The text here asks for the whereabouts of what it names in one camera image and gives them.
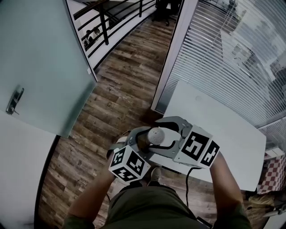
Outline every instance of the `black cable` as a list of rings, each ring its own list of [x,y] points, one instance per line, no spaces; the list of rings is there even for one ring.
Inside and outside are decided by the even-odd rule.
[[[188,201],[188,192],[189,192],[189,185],[188,185],[188,179],[189,179],[189,174],[192,172],[192,170],[200,170],[201,168],[196,168],[192,167],[186,176],[186,200],[187,200],[187,207],[189,207],[189,201]]]
[[[109,195],[108,195],[108,194],[106,194],[106,195],[107,195],[107,198],[108,198],[108,200],[109,200],[109,202],[110,202],[111,200],[110,200],[110,198],[109,198]]]

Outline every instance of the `forearm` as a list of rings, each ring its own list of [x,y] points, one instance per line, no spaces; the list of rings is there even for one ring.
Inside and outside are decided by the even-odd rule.
[[[96,176],[86,190],[73,202],[69,214],[93,222],[100,210],[102,202],[109,190],[114,176],[108,171],[109,163]]]
[[[210,168],[218,215],[227,213],[243,202],[243,197],[227,163],[219,153]]]

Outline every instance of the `black metal railing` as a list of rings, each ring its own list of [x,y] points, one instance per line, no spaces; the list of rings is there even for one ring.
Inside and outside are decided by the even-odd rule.
[[[86,35],[84,35],[81,40],[84,41],[85,39],[90,37],[90,34],[92,34],[95,31],[98,31],[98,29],[101,27],[102,32],[100,32],[95,38],[93,38],[92,40],[89,40],[88,43],[84,46],[85,50],[87,51],[88,49],[90,49],[91,47],[94,46],[94,44],[96,43],[96,41],[103,36],[103,40],[97,44],[94,49],[89,53],[88,57],[91,57],[94,52],[104,43],[106,45],[109,44],[109,38],[115,34],[119,29],[121,29],[124,25],[126,25],[128,22],[130,22],[132,19],[134,19],[135,17],[142,16],[142,13],[146,10],[148,10],[149,8],[153,7],[156,4],[156,0],[150,0],[146,3],[143,3],[143,0],[138,0],[136,2],[130,3],[128,6],[126,6],[125,8],[122,8],[120,10],[118,10],[118,12],[116,13],[110,13],[110,10],[115,9],[116,7],[122,5],[125,2],[128,2],[129,0],[123,0],[121,2],[119,2],[118,4],[115,4],[112,7],[109,7],[107,9],[104,9],[104,5],[106,2],[108,2],[108,0],[98,0],[96,2],[92,2],[89,3],[86,7],[84,7],[83,9],[81,9],[80,11],[76,12],[73,16],[74,19],[78,19],[81,16],[83,16],[84,14],[86,14],[87,12],[91,11],[91,10],[96,10],[99,12],[98,15],[94,16],[93,18],[91,18],[90,20],[88,20],[86,23],[84,23],[83,25],[81,25],[78,30],[82,30],[84,27],[86,27],[88,24],[90,24],[92,21],[94,21],[97,18],[100,18],[100,24],[96,25],[92,30],[90,30],[88,33],[86,33]],[[110,34],[107,33],[108,30],[111,30],[112,28],[114,28],[117,24],[119,24],[120,22],[122,22],[124,19],[126,19],[128,16],[130,16],[131,14],[133,14],[135,11],[139,11],[137,14],[133,15],[131,18],[129,18],[128,20],[126,20],[124,23],[122,23],[118,28],[116,28],[114,31],[112,31]],[[123,16],[121,16],[120,18],[116,17],[119,15],[122,15],[123,12],[126,12]],[[109,26],[108,28],[106,27],[106,22],[109,21]]]

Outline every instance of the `desk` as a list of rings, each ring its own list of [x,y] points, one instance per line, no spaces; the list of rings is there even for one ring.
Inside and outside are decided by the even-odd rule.
[[[168,116],[180,116],[212,134],[240,189],[256,189],[266,144],[266,137],[259,130],[230,108],[183,81],[176,86],[164,114],[164,117]],[[170,145],[180,138],[176,132],[163,130],[166,137],[161,145]],[[183,174],[191,168],[157,154],[150,160]],[[193,170],[190,176],[212,182],[210,170]]]

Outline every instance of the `door handle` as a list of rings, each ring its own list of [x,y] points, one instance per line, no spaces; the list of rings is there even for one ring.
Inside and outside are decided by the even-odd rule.
[[[18,92],[18,88],[13,92],[12,97],[10,98],[10,101],[8,103],[6,113],[8,113],[9,115],[12,115],[14,112],[16,114],[19,114],[15,111],[15,108],[19,100],[21,99],[23,93],[24,93],[24,88],[22,88],[20,92]]]

